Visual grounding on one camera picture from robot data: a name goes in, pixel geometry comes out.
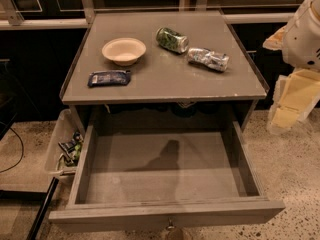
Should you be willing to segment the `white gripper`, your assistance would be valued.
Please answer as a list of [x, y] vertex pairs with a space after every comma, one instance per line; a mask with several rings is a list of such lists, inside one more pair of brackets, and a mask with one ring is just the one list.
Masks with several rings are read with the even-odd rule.
[[268, 114], [268, 131], [282, 134], [303, 122], [320, 101], [320, 72], [314, 71], [320, 70], [320, 0], [305, 0], [263, 47], [282, 49], [283, 60], [296, 67], [288, 76], [279, 76]]

